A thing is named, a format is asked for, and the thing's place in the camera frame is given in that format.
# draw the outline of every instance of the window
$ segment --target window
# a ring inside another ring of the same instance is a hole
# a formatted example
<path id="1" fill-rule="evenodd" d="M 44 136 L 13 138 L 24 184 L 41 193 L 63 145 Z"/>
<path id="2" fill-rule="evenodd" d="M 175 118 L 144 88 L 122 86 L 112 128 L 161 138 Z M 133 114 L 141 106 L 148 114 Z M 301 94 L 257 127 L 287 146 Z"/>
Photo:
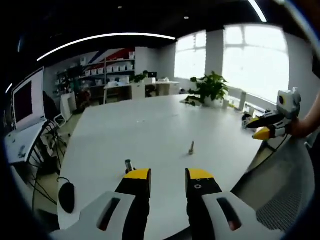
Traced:
<path id="1" fill-rule="evenodd" d="M 205 75 L 206 44 L 206 31 L 184 36 L 177 41 L 174 62 L 175 78 L 202 78 Z"/>
<path id="2" fill-rule="evenodd" d="M 281 28 L 229 25 L 224 30 L 222 75 L 231 87 L 275 103 L 289 87 L 289 56 Z"/>

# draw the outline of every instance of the computer mouse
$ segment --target computer mouse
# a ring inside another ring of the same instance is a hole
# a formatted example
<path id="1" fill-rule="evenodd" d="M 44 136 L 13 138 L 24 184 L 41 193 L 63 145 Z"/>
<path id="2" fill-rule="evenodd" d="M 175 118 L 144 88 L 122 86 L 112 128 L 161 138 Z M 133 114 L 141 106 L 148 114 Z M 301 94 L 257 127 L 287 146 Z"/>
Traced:
<path id="1" fill-rule="evenodd" d="M 67 182 L 59 191 L 59 202 L 64 211 L 71 214 L 75 209 L 75 186 Z"/>

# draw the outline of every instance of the table surface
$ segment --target table surface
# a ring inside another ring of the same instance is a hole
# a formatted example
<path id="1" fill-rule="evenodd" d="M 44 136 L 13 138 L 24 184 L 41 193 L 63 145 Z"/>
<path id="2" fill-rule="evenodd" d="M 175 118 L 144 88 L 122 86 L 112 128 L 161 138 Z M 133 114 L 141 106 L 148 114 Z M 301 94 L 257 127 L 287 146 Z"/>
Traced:
<path id="1" fill-rule="evenodd" d="M 12 131 L 4 138 L 4 147 L 9 164 L 17 164 L 28 161 L 29 153 L 40 135 L 43 126 L 46 122 L 42 121 L 33 126 L 30 126 L 22 131 Z M 21 147 L 24 157 L 19 157 Z"/>
<path id="2" fill-rule="evenodd" d="M 108 86 L 106 85 L 104 87 L 104 89 L 114 89 L 114 88 L 121 88 L 121 87 L 129 87 L 132 86 L 134 84 L 144 84 L 144 85 L 173 85 L 173 84 L 179 84 L 178 81 L 156 81 L 154 83 L 143 83 L 143 82 L 139 82 L 139 83 L 129 83 L 129 84 L 121 84 L 119 86 Z"/>
<path id="3" fill-rule="evenodd" d="M 185 168 L 212 173 L 223 191 L 237 184 L 262 141 L 242 129 L 242 115 L 234 109 L 193 107 L 180 102 L 185 98 L 150 97 L 85 110 L 61 169 L 60 175 L 75 186 L 73 213 L 58 203 L 61 229 L 76 223 L 81 210 L 103 193 L 117 188 L 126 159 L 137 169 L 152 169 L 145 239 L 163 240 L 189 226 Z M 194 154 L 188 155 L 192 141 Z"/>

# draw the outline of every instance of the potted plant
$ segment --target potted plant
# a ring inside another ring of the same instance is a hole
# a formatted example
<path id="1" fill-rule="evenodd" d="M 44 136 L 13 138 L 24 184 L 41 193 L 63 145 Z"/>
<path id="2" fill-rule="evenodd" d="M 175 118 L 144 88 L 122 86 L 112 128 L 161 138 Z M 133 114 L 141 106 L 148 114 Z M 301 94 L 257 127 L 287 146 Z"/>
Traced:
<path id="1" fill-rule="evenodd" d="M 142 74 L 138 74 L 138 75 L 131 75 L 129 78 L 130 83 L 134 82 L 135 84 L 140 83 L 141 81 L 143 81 L 146 77 L 148 76 L 148 71 L 143 71 Z"/>
<path id="2" fill-rule="evenodd" d="M 193 106 L 196 105 L 195 101 L 199 101 L 203 105 L 212 107 L 216 100 L 223 100 L 229 91 L 225 84 L 227 81 L 214 71 L 211 72 L 211 75 L 205 75 L 200 79 L 192 77 L 190 80 L 196 84 L 196 90 L 188 91 L 194 96 L 188 96 L 185 102 Z"/>

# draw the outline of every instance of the ceiling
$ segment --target ceiling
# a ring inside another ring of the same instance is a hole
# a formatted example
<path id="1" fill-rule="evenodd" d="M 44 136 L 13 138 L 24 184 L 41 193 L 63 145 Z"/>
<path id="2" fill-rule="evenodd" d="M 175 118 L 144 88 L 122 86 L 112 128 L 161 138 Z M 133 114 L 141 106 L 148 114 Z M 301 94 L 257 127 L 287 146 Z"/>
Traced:
<path id="1" fill-rule="evenodd" d="M 291 34 L 304 34 L 284 8 L 271 0 L 256 0 L 268 24 L 282 26 Z M 214 31 L 227 24 L 261 23 L 247 0 L 185 0 L 183 5 L 172 0 L 162 1 L 23 1 L 15 6 L 14 15 L 7 17 L 12 25 L 7 48 L 7 63 L 14 61 L 20 71 L 8 77 L 21 81 L 33 69 L 50 66 L 83 53 L 126 47 L 159 48 L 173 43 L 156 37 L 104 37 L 59 50 L 40 62 L 37 59 L 64 44 L 82 38 L 108 33 L 153 33 L 180 38 L 200 30 Z"/>

